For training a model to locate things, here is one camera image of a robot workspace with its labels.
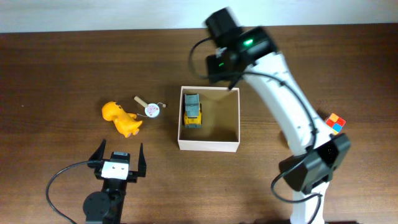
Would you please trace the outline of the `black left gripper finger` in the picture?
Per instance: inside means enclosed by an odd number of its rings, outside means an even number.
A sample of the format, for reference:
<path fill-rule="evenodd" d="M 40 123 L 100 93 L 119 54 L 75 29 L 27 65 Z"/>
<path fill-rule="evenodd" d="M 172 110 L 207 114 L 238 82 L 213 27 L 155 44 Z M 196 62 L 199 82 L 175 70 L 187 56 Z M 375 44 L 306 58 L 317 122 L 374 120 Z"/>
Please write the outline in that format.
<path fill-rule="evenodd" d="M 91 155 L 91 157 L 88 159 L 90 162 L 92 161 L 102 161 L 103 160 L 103 155 L 106 147 L 106 140 L 102 140 L 101 144 L 97 148 L 97 150 Z"/>
<path fill-rule="evenodd" d="M 147 169 L 147 164 L 146 164 L 146 159 L 144 156 L 144 146 L 143 146 L 143 143 L 141 143 L 140 151 L 139 151 L 139 160 L 138 160 L 138 171 L 137 171 L 138 176 L 145 177 L 146 169 Z"/>

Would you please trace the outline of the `orange rubber dinosaur toy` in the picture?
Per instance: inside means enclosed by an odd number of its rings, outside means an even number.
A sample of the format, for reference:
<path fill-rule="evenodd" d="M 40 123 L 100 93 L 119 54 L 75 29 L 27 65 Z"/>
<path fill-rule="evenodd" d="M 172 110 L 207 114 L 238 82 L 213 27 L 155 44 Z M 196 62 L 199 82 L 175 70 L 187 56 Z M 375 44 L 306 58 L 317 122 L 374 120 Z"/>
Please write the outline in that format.
<path fill-rule="evenodd" d="M 142 121 L 136 121 L 137 115 L 125 112 L 119 103 L 110 101 L 102 107 L 101 112 L 103 119 L 112 121 L 117 131 L 125 138 L 135 136 L 139 132 Z"/>

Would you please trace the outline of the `yellow grey toy truck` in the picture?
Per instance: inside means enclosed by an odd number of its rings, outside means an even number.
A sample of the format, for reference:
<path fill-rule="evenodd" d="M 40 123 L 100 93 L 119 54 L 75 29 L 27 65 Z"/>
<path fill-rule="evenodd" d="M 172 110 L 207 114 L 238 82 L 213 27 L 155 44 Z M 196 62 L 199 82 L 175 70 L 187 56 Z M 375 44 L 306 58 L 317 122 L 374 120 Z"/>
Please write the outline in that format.
<path fill-rule="evenodd" d="M 199 94 L 184 94 L 184 107 L 184 126 L 200 128 L 202 126 L 202 110 Z"/>

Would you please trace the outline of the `colourful puzzle cube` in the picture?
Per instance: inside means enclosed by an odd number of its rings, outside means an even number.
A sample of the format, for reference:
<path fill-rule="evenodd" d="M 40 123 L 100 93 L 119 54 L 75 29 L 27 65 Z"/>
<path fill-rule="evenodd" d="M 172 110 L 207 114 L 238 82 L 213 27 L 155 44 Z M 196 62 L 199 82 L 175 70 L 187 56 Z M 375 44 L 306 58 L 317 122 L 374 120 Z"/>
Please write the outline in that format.
<path fill-rule="evenodd" d="M 337 114 L 332 113 L 331 115 L 329 115 L 329 117 L 327 117 L 325 123 L 327 126 L 331 128 L 332 133 L 334 135 L 337 135 L 343 129 L 344 125 L 346 124 L 346 121 Z"/>

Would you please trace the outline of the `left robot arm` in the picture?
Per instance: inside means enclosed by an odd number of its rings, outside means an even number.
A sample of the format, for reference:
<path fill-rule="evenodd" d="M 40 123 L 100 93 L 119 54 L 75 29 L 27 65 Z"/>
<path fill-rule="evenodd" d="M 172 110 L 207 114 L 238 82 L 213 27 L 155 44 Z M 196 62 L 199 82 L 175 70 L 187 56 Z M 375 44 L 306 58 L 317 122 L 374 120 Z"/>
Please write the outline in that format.
<path fill-rule="evenodd" d="M 89 224 L 120 223 L 127 184 L 146 176 L 143 146 L 139 150 L 137 171 L 129 169 L 131 155 L 127 152 L 114 151 L 109 159 L 105 159 L 105 146 L 104 139 L 88 160 L 88 167 L 94 170 L 95 177 L 103 181 L 102 189 L 89 194 L 83 203 L 85 222 Z"/>

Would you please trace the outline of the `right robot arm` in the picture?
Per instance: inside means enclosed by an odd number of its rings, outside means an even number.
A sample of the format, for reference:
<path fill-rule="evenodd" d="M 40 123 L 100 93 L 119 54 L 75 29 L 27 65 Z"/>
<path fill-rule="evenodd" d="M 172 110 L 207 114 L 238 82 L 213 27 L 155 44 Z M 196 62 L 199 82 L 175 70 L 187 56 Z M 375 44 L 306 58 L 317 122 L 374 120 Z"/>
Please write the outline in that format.
<path fill-rule="evenodd" d="M 309 103 L 291 74 L 283 53 L 262 27 L 243 30 L 227 8 L 212 13 L 205 25 L 216 53 L 207 58 L 211 83 L 228 81 L 232 89 L 245 81 L 261 97 L 278 122 L 292 155 L 279 162 L 280 173 L 292 189 L 291 223 L 324 223 L 326 190 L 346 157 L 351 142 L 335 134 Z"/>

